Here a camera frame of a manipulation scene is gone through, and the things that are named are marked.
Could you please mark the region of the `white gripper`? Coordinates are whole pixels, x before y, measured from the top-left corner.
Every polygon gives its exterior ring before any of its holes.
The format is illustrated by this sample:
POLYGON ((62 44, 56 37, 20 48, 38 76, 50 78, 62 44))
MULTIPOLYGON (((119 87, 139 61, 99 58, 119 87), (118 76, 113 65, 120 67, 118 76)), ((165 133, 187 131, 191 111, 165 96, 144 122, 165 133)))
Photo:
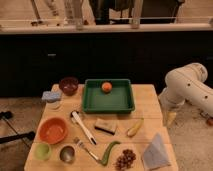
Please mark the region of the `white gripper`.
POLYGON ((169 127, 176 117, 176 112, 183 105, 183 98, 164 88, 158 95, 158 100, 163 114, 163 125, 169 127))

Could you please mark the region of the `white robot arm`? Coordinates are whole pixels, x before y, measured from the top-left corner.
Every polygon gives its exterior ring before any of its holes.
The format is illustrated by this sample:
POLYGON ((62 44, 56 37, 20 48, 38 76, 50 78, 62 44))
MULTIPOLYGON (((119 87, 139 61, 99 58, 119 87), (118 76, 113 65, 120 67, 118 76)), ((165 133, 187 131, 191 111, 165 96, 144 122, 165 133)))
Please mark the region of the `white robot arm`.
POLYGON ((207 77, 207 69, 200 63, 191 63, 166 74, 166 87, 158 95, 165 126, 174 121, 186 100, 201 109, 206 119, 213 120, 213 88, 205 84, 207 77))

